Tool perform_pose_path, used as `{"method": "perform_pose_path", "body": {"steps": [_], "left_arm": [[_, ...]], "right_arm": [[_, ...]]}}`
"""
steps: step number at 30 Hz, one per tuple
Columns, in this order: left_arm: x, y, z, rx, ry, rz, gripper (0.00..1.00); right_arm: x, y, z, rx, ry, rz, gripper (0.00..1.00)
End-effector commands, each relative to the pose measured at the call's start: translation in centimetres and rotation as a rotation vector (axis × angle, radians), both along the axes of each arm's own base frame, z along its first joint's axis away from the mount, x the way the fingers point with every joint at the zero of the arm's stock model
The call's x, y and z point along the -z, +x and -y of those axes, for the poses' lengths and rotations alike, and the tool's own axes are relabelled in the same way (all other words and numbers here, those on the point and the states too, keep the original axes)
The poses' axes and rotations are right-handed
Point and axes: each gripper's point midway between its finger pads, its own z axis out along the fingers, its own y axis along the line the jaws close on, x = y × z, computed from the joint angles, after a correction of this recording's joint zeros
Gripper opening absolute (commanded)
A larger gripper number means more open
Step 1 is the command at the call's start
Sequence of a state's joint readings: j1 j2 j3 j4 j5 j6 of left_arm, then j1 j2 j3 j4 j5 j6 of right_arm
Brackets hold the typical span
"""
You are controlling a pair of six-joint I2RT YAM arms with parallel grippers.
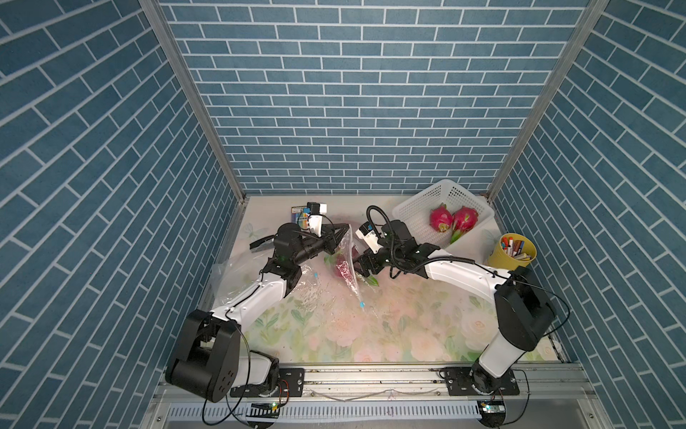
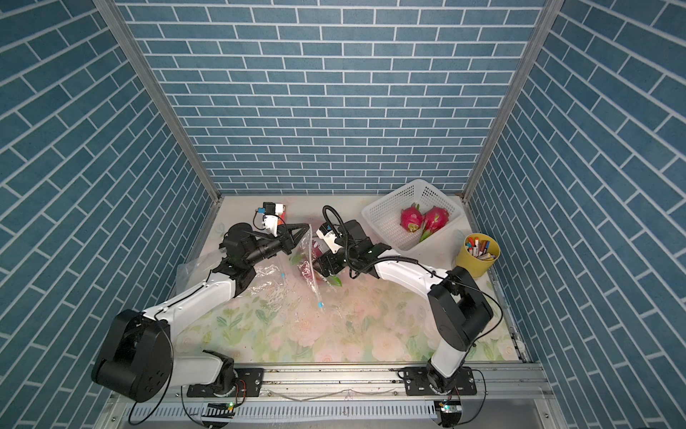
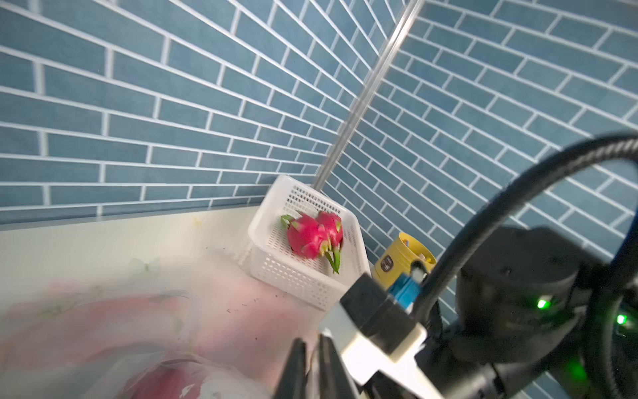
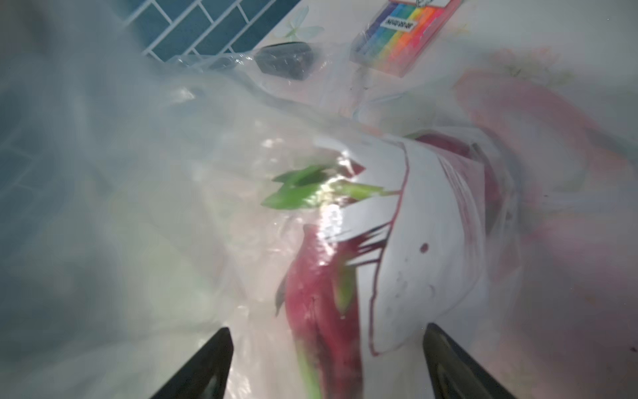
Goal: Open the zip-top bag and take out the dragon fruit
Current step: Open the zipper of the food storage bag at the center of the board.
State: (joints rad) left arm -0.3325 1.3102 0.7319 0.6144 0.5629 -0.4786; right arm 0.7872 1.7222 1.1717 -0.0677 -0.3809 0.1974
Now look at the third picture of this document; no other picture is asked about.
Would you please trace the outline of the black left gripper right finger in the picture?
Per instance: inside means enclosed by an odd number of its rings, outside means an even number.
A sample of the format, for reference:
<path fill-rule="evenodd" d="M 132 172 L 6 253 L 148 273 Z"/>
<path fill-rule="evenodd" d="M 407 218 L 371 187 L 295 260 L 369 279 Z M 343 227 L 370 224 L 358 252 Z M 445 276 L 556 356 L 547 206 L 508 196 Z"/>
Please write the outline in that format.
<path fill-rule="evenodd" d="M 331 337 L 321 334 L 318 342 L 318 394 L 320 399 L 357 399 L 357 386 L 345 368 Z"/>

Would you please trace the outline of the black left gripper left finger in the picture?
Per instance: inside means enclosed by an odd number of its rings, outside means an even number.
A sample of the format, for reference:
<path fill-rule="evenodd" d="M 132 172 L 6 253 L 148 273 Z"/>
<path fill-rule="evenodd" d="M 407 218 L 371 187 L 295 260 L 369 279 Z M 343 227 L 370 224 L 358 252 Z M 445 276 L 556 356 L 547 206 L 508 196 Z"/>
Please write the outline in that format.
<path fill-rule="evenodd" d="M 282 369 L 273 399 L 304 399 L 306 397 L 307 345 L 296 338 Z"/>

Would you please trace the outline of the zip bag with dragonfruit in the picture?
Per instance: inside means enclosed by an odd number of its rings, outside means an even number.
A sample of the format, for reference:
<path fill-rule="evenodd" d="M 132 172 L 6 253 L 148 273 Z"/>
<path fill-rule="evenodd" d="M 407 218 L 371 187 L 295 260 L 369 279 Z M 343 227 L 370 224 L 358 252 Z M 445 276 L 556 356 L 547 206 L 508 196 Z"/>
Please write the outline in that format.
<path fill-rule="evenodd" d="M 173 353 L 236 367 L 270 385 L 294 311 L 287 294 L 234 259 L 96 259 L 32 264 L 1 275 L 1 395 L 114 397 Z"/>

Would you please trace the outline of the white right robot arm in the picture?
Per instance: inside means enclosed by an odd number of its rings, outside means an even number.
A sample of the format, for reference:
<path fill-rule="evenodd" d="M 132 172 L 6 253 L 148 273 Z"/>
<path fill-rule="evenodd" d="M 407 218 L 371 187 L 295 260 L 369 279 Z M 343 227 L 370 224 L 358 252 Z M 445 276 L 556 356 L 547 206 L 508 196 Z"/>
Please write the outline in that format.
<path fill-rule="evenodd" d="M 583 141 L 523 172 L 463 227 L 425 280 L 429 324 L 449 282 L 458 318 L 416 354 L 445 398 L 511 398 L 545 372 L 574 398 L 637 395 L 637 227 L 603 261 L 548 227 L 506 225 L 543 191 L 607 161 L 637 161 L 637 135 Z"/>

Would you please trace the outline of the pink dragon fruit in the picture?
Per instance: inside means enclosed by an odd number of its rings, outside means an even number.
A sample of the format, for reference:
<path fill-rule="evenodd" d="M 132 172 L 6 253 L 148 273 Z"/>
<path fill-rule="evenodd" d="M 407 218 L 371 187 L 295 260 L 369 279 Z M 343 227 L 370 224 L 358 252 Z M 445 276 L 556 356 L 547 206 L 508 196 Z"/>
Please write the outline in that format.
<path fill-rule="evenodd" d="M 199 398 L 208 374 L 197 362 L 162 362 L 131 378 L 117 398 Z"/>
<path fill-rule="evenodd" d="M 339 274 L 342 264 L 344 235 L 342 219 L 337 214 L 320 211 L 317 215 L 316 221 L 326 230 L 329 243 L 326 256 L 334 274 Z"/>
<path fill-rule="evenodd" d="M 287 230 L 292 252 L 304 259 L 316 259 L 326 254 L 329 246 L 326 230 L 310 215 L 302 213 L 294 218 L 286 214 L 280 221 Z"/>

